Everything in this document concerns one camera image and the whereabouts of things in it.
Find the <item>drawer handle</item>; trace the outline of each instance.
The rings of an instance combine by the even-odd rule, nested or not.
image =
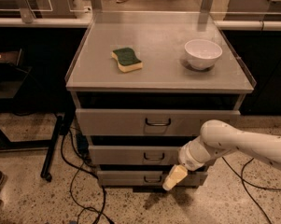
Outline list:
[[[166,123],[152,123],[148,121],[148,118],[146,118],[146,125],[148,126],[169,126],[171,124],[171,119],[169,118]]]
[[[147,180],[147,178],[144,176],[144,181],[146,183],[161,183],[162,182],[162,177],[159,177],[159,180]]]
[[[144,156],[144,159],[147,160],[147,161],[162,161],[163,159],[165,159],[164,153],[162,153],[162,156],[159,157],[159,158],[149,158],[146,153],[144,153],[143,156]]]

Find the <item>power cord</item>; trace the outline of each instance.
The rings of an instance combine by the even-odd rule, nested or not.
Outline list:
[[[281,189],[273,189],[273,188],[267,188],[267,187],[261,187],[255,184],[252,184],[248,181],[246,181],[244,179],[244,170],[245,168],[254,160],[254,158],[252,158],[250,161],[248,161],[247,163],[244,164],[244,166],[242,167],[241,170],[241,174],[237,174],[235,172],[235,170],[230,166],[230,164],[226,161],[226,159],[224,157],[222,157],[222,159],[225,161],[225,163],[229,166],[229,168],[241,179],[242,185],[246,191],[246,193],[248,194],[248,196],[251,198],[251,200],[254,202],[254,204],[259,208],[259,210],[263,213],[263,215],[266,217],[267,221],[269,224],[272,224],[272,221],[269,219],[268,215],[265,213],[265,211],[263,210],[263,208],[260,206],[260,204],[252,197],[251,193],[248,191],[248,189],[246,188],[246,183],[254,188],[257,189],[264,189],[264,190],[270,190],[270,191],[281,191]]]
[[[68,161],[68,160],[65,158],[64,153],[63,153],[63,147],[64,147],[64,140],[65,140],[66,135],[63,135],[63,140],[62,140],[62,144],[61,144],[61,155],[62,155],[62,158],[63,158],[63,160],[65,161],[65,163],[67,163],[67,164],[70,165],[71,167],[74,167],[74,168],[77,169],[77,172],[75,173],[75,175],[74,175],[74,177],[73,177],[73,179],[72,179],[72,181],[71,181],[71,185],[70,185],[70,194],[71,194],[71,197],[72,197],[73,201],[74,201],[78,206],[82,207],[81,212],[80,212],[80,213],[78,214],[78,216],[77,216],[77,224],[78,224],[78,222],[79,222],[80,216],[81,216],[82,213],[83,213],[84,211],[86,211],[86,210],[87,210],[87,211],[91,211],[91,212],[95,212],[95,213],[98,214],[98,216],[97,216],[96,219],[92,222],[92,224],[97,224],[97,223],[99,223],[101,216],[104,216],[104,217],[108,220],[108,222],[109,222],[110,224],[114,224],[114,221],[113,221],[110,217],[108,217],[106,214],[104,214],[104,210],[105,210],[105,199],[106,199],[106,191],[105,191],[105,188],[104,188],[104,187],[102,187],[102,191],[103,191],[103,204],[102,204],[101,210],[96,210],[94,207],[83,206],[83,205],[80,204],[80,203],[75,199],[75,197],[73,196],[73,192],[72,192],[73,183],[74,183],[75,178],[77,177],[77,174],[78,174],[80,171],[82,171],[82,172],[84,172],[84,173],[86,173],[86,174],[89,174],[89,175],[91,175],[92,177],[94,177],[94,178],[96,178],[96,179],[98,179],[98,177],[97,177],[97,175],[94,174],[93,172],[90,172],[90,171],[88,171],[88,170],[86,170],[86,169],[83,168],[83,165],[85,164],[85,161],[88,161],[88,160],[83,159],[83,157],[81,157],[81,156],[77,153],[77,151],[76,151],[76,149],[75,149],[75,146],[74,146],[73,135],[72,135],[71,132],[69,132],[69,136],[70,136],[72,148],[75,150],[75,153],[77,154],[77,156],[78,156],[80,159],[82,159],[82,164],[81,164],[80,166],[76,166],[75,164],[71,163],[70,161]]]

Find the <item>sponge scouring pad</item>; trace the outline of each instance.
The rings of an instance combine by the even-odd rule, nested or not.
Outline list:
[[[143,67],[142,62],[130,48],[115,49],[112,51],[112,57],[117,60],[119,70],[122,72],[130,72]]]

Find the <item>gray tabletop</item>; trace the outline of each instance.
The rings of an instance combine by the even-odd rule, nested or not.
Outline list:
[[[210,17],[189,12],[98,13],[67,81],[69,91],[250,93],[253,88]],[[187,68],[185,44],[203,38],[223,54],[207,71]],[[122,73],[114,49],[129,47],[143,68]]]

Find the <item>dresser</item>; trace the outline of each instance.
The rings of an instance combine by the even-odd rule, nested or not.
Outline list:
[[[184,45],[194,38],[223,49],[208,70],[193,70],[186,61]],[[143,69],[118,69],[111,52],[125,47]],[[160,187],[178,163],[179,148],[199,135],[202,124],[234,124],[253,91],[211,18],[190,12],[97,13],[66,82],[98,182],[106,187]],[[179,185],[202,185],[212,164],[189,172]]]

